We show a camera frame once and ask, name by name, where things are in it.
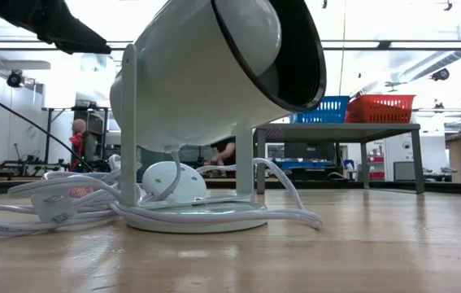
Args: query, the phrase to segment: fan stand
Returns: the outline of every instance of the fan stand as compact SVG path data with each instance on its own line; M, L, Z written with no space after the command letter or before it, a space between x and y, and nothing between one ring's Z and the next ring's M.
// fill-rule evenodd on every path
M125 207L137 206L137 192L135 182L137 170L136 156L136 109L137 109L137 50L129 44L122 59L122 97L120 119L121 131L121 204ZM193 212L206 216L229 212L265 211L266 207L260 203L251 203L254 195L254 165L252 162L252 129L238 128L236 136L236 192L233 197L226 197L219 201L196 201L182 207L168 208L164 205L163 212L173 212L176 215L188 216ZM164 233L205 234L245 230L263 225L265 220L238 221L215 225L148 225L126 219L133 228Z

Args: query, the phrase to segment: cable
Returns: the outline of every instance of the cable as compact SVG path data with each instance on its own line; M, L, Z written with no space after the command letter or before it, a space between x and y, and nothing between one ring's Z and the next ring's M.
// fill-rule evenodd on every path
M41 130L43 133L45 133L47 136L49 136L50 138L53 138L56 142L58 142L62 147L64 147L66 150L68 150L72 155L74 155L83 165L84 167L86 167L90 172L93 172L93 169L77 154L75 153L71 148L69 148L69 146L66 146L65 143L63 143L61 140L59 140L58 138L56 138L53 134L45 131L42 127L40 127L39 125L37 125L35 122L31 121L30 119L20 115L19 113L11 110L9 107L3 105L2 103L0 103L0 107L9 111L11 114L19 117L20 119L28 122L29 124L33 125L33 127L35 127L36 129L39 129Z
M347 7L347 0L344 0L344 7ZM341 78L340 81L338 82L338 95L341 95L342 93L342 74L344 74L344 54L346 51L344 48L346 48L346 44L344 43L346 39L346 9L344 8L344 15L343 15L343 21L342 21L342 57L341 57Z
M176 162L176 166L180 165L177 152L172 152L171 155ZM273 171L273 173L279 178L279 181L288 189L289 193L294 198L298 205L298 210L281 209L276 211L236 212L233 214L207 215L192 213L188 215L178 215L168 212L157 212L140 206L128 208L120 203L121 168L119 162L120 157L118 155L113 155L109 158L109 165L111 170L113 170L110 173L79 174L70 172L49 172L44 174L41 181L10 188L8 190L8 194L12 198L24 198L40 195L49 195L51 197L60 196L62 198L64 196L68 196L68 193L70 192L69 190L73 188L93 188L96 191L81 199L72 200L71 206L63 210L60 214L60 216L64 215L65 217L56 216L53 217L52 221L39 221L25 224L0 223L0 236L25 236L70 225L98 223L108 220L115 215L122 216L140 225L160 225L164 227L177 228L188 228L192 225L205 226L257 220L295 220L307 223L316 229L322 226L322 220L320 217L305 209L292 182L279 167L269 160L254 159L254 164L266 164ZM236 166L205 166L196 171L202 173L213 169L230 171L235 170ZM177 168L177 172L181 173L180 167ZM179 179L175 179L166 190L174 191L177 187L177 181L179 181ZM136 183L135 185L137 189L138 203L156 201L157 198L162 197L163 199L166 199L168 196L166 193L169 191L163 192L158 197L155 197L154 195L144 195L140 186ZM28 205L0 205L0 211L38 215L39 217L41 217L43 212L47 212L47 210L42 209L41 211L40 208Z

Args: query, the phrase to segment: white power cord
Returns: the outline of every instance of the white power cord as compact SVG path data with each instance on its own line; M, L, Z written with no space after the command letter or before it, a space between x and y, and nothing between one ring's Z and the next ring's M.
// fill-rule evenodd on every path
M173 183L160 195L144 195L140 186L137 186L137 202L148 203L166 199L177 187L180 181L180 160L177 152L172 153L176 162L177 173ZM142 207L125 207L121 202L120 193L120 157L113 155L109 159L111 173L70 173L49 172L44 174L41 181L23 184L8 190L12 198L31 198L33 206L0 205L0 211L18 212L39 216L39 222L25 224L0 223L0 236L23 236L54 230L70 225L91 224L107 220L119 215L142 224L171 225L175 227L187 225L214 225L237 221L255 220L296 220L303 221L318 229L322 225L319 216L308 212L292 182L274 163L265 159L254 159L254 164L266 164L279 178L279 181L292 195L299 209L281 209L262 212L237 212L234 214L217 215L173 215L164 212L155 212ZM205 166L197 169L204 173L214 169L235 170L236 166L220 167ZM71 199L70 189L87 188L94 192L80 199Z

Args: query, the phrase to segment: red basket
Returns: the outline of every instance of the red basket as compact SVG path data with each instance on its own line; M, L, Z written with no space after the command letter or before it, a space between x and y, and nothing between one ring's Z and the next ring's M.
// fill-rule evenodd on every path
M415 95L365 94L347 107L346 123L409 123Z
M385 173L384 172L371 172L369 173L370 178L376 178L376 179L381 179L385 178Z

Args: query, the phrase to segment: blue basket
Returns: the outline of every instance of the blue basket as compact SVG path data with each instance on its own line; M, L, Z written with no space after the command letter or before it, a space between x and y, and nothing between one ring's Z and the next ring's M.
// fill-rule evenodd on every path
M318 108L308 113L293 114L290 123L344 123L349 96L324 97Z

